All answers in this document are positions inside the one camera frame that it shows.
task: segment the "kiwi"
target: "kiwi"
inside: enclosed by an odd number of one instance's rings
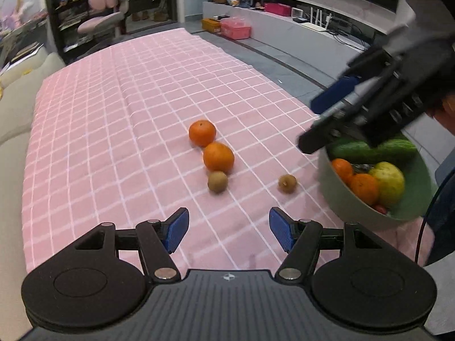
[[[278,180],[278,188],[285,194],[292,194],[297,188],[297,179],[291,174],[282,175]]]
[[[223,172],[212,172],[208,176],[208,189],[216,194],[220,194],[228,187],[228,176]]]

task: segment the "green bowl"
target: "green bowl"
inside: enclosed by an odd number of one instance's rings
[[[359,222],[373,231],[396,228],[425,214],[435,191],[420,154],[400,169],[406,188],[401,201],[390,210],[391,217],[378,213],[352,193],[335,173],[325,148],[318,158],[320,191],[329,208],[344,222]]]

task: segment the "sofa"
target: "sofa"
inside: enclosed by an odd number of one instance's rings
[[[26,276],[22,240],[22,183],[27,147],[42,82],[65,67],[56,53],[39,52],[0,75],[0,340],[30,328],[20,287]]]

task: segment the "plastic container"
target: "plastic container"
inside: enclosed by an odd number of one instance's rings
[[[282,3],[265,3],[265,11],[281,16],[291,16],[291,7]]]
[[[251,34],[251,25],[246,19],[225,18],[221,20],[221,34],[231,39],[249,38]]]
[[[211,33],[220,33],[221,23],[215,19],[205,18],[202,20],[202,29]]]

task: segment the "pink box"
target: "pink box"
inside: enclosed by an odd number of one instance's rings
[[[249,38],[251,25],[246,19],[232,18],[221,19],[221,34],[231,39]]]
[[[291,7],[282,3],[265,3],[265,11],[281,16],[291,16]]]

